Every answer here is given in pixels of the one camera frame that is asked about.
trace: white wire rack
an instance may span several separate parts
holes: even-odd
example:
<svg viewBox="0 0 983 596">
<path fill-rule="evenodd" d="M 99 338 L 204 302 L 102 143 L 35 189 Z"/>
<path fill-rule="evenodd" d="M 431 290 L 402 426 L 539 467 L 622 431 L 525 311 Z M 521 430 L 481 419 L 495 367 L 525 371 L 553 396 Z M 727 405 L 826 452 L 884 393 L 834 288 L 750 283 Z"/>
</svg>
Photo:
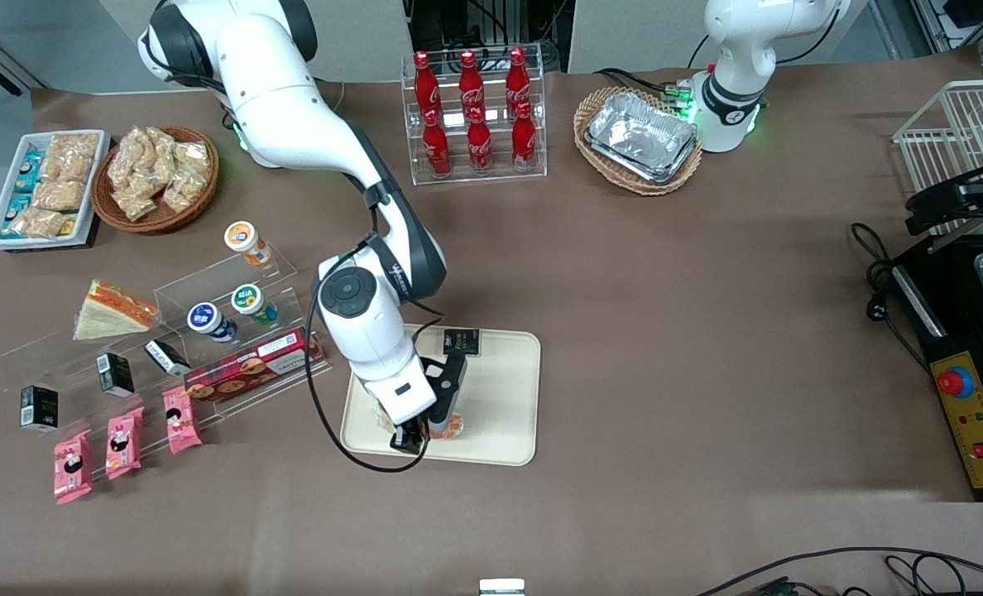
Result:
<svg viewBox="0 0 983 596">
<path fill-rule="evenodd" d="M 945 84 L 893 135 L 893 143 L 904 154 L 915 193 L 983 166 L 983 80 Z M 930 233 L 949 234 L 965 222 L 943 223 Z"/>
</svg>

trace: wall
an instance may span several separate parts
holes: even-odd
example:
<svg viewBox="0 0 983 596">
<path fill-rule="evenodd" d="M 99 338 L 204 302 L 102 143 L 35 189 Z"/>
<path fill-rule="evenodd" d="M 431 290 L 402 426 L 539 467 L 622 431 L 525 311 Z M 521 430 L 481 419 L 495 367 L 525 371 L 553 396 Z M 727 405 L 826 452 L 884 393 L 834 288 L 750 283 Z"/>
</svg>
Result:
<svg viewBox="0 0 983 596">
<path fill-rule="evenodd" d="M 400 56 L 411 50 L 401 0 L 305 1 L 319 38 L 314 75 L 349 83 L 400 79 Z M 137 39 L 157 0 L 101 3 L 126 36 Z"/>
<path fill-rule="evenodd" d="M 616 67 L 632 71 L 684 67 L 704 31 L 706 0 L 576 0 L 568 72 Z M 795 64 L 824 63 L 850 29 L 866 0 L 852 0 L 819 49 Z M 779 57 L 808 49 L 821 33 L 776 41 Z M 718 48 L 708 41 L 693 61 L 701 68 L 715 61 Z"/>
</svg>

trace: beige tray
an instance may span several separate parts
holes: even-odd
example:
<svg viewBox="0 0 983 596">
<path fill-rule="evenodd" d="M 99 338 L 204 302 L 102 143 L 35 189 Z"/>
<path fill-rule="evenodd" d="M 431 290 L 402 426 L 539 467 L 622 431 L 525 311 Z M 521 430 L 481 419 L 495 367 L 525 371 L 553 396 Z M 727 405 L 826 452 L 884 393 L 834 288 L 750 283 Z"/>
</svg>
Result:
<svg viewBox="0 0 983 596">
<path fill-rule="evenodd" d="M 407 325 L 415 332 L 416 325 Z M 444 327 L 430 327 L 417 340 L 423 356 L 443 359 Z M 458 437 L 429 444 L 427 459 L 470 464 L 525 465 L 536 455 L 539 403 L 539 339 L 521 331 L 481 329 L 481 355 L 469 356 L 455 411 L 462 415 Z M 374 397 L 355 374 L 341 422 L 341 441 L 354 453 L 404 455 L 391 449 L 388 430 L 378 425 Z"/>
</svg>

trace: yellow control panel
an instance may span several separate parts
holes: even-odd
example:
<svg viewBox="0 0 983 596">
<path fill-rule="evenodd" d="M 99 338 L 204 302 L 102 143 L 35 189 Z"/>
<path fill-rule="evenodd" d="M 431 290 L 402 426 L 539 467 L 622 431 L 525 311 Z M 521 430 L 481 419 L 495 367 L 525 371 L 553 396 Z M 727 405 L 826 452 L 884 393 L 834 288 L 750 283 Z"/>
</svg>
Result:
<svg viewBox="0 0 983 596">
<path fill-rule="evenodd" d="M 969 352 L 929 365 L 969 483 L 983 488 L 983 387 Z"/>
</svg>

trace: clear acrylic display stand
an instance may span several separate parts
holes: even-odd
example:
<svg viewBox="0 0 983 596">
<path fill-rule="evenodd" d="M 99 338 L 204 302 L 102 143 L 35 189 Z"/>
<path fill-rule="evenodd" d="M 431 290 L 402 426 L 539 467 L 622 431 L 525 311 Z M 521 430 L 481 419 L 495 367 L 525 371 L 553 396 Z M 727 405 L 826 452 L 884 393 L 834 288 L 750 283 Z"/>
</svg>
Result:
<svg viewBox="0 0 983 596">
<path fill-rule="evenodd" d="M 416 325 L 407 325 L 414 333 Z M 443 362 L 443 327 L 416 340 L 419 355 Z M 434 439 L 426 458 L 470 464 L 525 465 L 536 455 L 539 411 L 539 339 L 521 331 L 481 329 L 481 353 L 468 356 L 455 403 L 462 433 Z M 404 455 L 389 446 L 392 433 L 378 422 L 377 404 L 352 374 L 341 421 L 341 442 L 355 453 Z"/>
<path fill-rule="evenodd" d="M 296 269 L 277 251 L 275 259 L 264 267 L 253 267 L 241 254 L 235 254 L 154 290 L 164 322 L 150 331 L 107 337 L 102 343 L 90 343 L 75 342 L 72 340 L 72 329 L 66 329 L 15 348 L 2 356 L 3 370 L 7 376 L 3 387 L 12 397 L 7 403 L 18 408 L 19 412 L 22 388 L 38 385 L 55 390 L 58 392 L 58 429 L 45 433 L 45 436 L 61 441 L 84 427 L 90 427 L 92 454 L 105 453 L 106 427 L 110 418 L 143 405 L 142 455 L 163 449 L 167 446 L 167 429 L 162 393 L 181 386 L 182 380 L 170 377 L 152 361 L 145 352 L 145 344 L 152 339 L 169 344 L 184 356 L 190 368 L 196 369 L 273 335 L 301 327 L 307 312 L 296 299 L 294 288 L 287 283 L 292 281 L 291 277 L 295 274 Z M 266 299 L 279 310 L 273 324 L 257 324 L 252 318 L 239 315 L 230 305 L 234 288 L 245 283 L 257 284 L 264 291 Z M 217 344 L 186 325 L 189 308 L 197 302 L 212 302 L 222 310 L 224 317 L 237 322 L 237 337 L 233 342 Z M 328 337 L 320 335 L 318 341 L 325 354 Z M 102 392 L 95 359 L 105 352 L 113 352 L 127 359 L 135 382 L 135 396 L 121 399 Z M 314 374 L 329 369 L 325 358 L 312 364 Z M 230 400 L 215 403 L 195 400 L 195 418 L 201 429 L 208 429 L 294 386 L 303 380 L 304 374 L 303 367 L 292 370 Z M 95 460 L 101 464 L 94 471 L 94 477 L 99 478 L 105 472 L 105 460 L 102 457 Z"/>
<path fill-rule="evenodd" d="M 516 46 L 475 48 L 477 68 L 484 80 L 484 116 L 491 131 L 491 170 L 478 175 L 469 165 L 469 143 L 466 139 L 462 100 L 458 97 L 458 76 L 462 49 L 429 52 L 429 68 L 439 81 L 439 97 L 444 109 L 441 124 L 447 133 L 447 147 L 453 172 L 447 178 L 434 178 L 424 152 L 422 110 L 415 99 L 415 56 L 402 57 L 402 93 L 404 94 L 404 124 L 407 127 L 407 147 L 411 156 L 411 180 L 415 185 L 465 180 L 491 180 L 547 175 L 547 86 L 544 84 L 544 56 L 540 44 L 525 44 L 525 70 L 529 72 L 529 98 L 532 103 L 532 122 L 536 125 L 536 163 L 528 172 L 514 170 L 514 122 L 506 117 L 506 73 L 510 72 L 510 49 Z"/>
</svg>

